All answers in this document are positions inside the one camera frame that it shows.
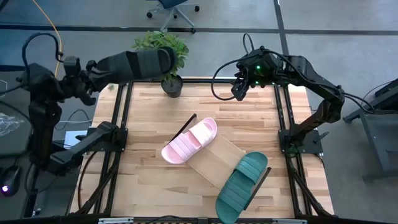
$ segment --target mouse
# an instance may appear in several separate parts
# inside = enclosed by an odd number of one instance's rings
[[[4,196],[13,196],[17,193],[21,170],[20,166],[10,166],[3,171],[0,177],[0,188]]]

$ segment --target wooden tabletop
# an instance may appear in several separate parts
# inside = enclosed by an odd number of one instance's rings
[[[221,97],[231,96],[230,89],[229,84],[215,85]],[[307,94],[302,87],[289,86],[289,91],[294,118],[299,123],[311,115]],[[101,92],[93,126],[111,121],[116,92],[107,88]],[[112,215],[216,217],[219,190],[190,166],[168,164],[160,155],[160,150],[193,113],[198,119],[214,118],[218,134],[241,150],[260,151],[268,157],[271,173],[240,217],[293,217],[285,159],[277,138],[280,127],[273,87],[250,89],[245,99],[238,102],[217,100],[211,94],[210,84],[198,83],[184,83],[181,96],[175,99],[167,97],[158,83],[134,84],[127,119],[129,136],[119,166]],[[322,163],[311,154],[302,157],[309,189],[324,208],[333,213]],[[102,162],[103,153],[99,152],[87,168],[81,188],[83,203],[98,185]],[[304,211],[302,194],[297,188],[300,208]],[[75,210],[76,194],[71,212]]]

